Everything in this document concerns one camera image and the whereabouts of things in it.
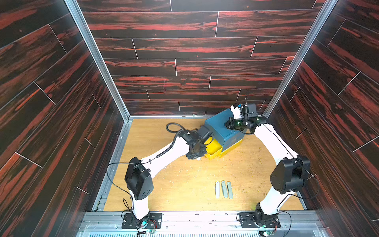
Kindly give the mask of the yellow drawer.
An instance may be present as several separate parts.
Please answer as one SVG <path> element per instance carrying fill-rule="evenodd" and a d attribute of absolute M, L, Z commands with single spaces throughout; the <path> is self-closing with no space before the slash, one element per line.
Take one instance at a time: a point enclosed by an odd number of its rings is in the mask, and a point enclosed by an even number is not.
<path fill-rule="evenodd" d="M 222 152 L 222 145 L 213 137 L 210 137 L 205 142 L 206 154 L 205 157 L 210 161 L 216 158 Z"/>

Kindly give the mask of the teal yellow drawer cabinet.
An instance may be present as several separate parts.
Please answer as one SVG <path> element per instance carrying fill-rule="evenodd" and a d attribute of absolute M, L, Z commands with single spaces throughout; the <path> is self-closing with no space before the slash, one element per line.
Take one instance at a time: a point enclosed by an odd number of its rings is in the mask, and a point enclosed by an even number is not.
<path fill-rule="evenodd" d="M 229 130 L 224 126 L 225 122 L 233 117 L 230 109 L 226 109 L 211 118 L 205 120 L 204 125 L 212 132 L 213 138 L 216 139 L 223 147 L 222 152 L 216 158 L 221 158 L 229 151 L 238 147 L 242 143 L 244 134 L 240 131 Z"/>

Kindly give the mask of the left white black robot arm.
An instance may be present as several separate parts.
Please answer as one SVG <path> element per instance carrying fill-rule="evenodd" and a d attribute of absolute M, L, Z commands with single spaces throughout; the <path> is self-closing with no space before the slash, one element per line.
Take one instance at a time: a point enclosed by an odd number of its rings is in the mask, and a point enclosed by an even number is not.
<path fill-rule="evenodd" d="M 188 160 L 199 160 L 207 153 L 206 141 L 213 136 L 212 132 L 202 125 L 199 129 L 188 130 L 182 125 L 170 122 L 166 130 L 174 134 L 174 138 L 164 148 L 143 159 L 132 158 L 125 174 L 127 190 L 116 185 L 106 176 L 111 184 L 130 196 L 132 207 L 127 206 L 135 225 L 142 228 L 150 220 L 148 196 L 154 190 L 153 179 L 155 176 L 176 159 L 186 156 Z"/>

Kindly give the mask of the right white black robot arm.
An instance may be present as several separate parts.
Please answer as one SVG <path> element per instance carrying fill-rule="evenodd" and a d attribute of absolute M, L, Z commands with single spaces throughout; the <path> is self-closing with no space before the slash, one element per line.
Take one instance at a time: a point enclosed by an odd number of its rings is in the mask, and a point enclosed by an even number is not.
<path fill-rule="evenodd" d="M 270 227 L 278 217 L 280 208 L 295 192 L 305 186 L 311 176 L 311 161 L 295 152 L 263 117 L 234 119 L 225 122 L 230 130 L 249 130 L 265 145 L 274 158 L 276 167 L 270 175 L 271 188 L 266 197 L 256 205 L 254 222 L 260 228 Z"/>

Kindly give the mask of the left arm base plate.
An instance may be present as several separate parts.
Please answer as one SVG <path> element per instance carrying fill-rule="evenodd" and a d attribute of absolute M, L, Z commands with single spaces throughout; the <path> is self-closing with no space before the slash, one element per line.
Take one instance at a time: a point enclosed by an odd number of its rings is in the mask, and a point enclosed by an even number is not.
<path fill-rule="evenodd" d="M 133 213 L 125 213 L 121 228 L 126 229 L 160 229 L 162 225 L 162 213 L 149 212 L 142 219 L 137 219 Z"/>

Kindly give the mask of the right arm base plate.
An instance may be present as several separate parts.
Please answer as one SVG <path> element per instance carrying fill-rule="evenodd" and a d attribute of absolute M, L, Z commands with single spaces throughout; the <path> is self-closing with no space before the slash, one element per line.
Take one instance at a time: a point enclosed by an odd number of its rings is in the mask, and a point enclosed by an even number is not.
<path fill-rule="evenodd" d="M 240 212 L 236 217 L 242 228 L 280 228 L 281 224 L 278 219 L 278 213 L 274 215 L 266 215 L 261 211 Z"/>

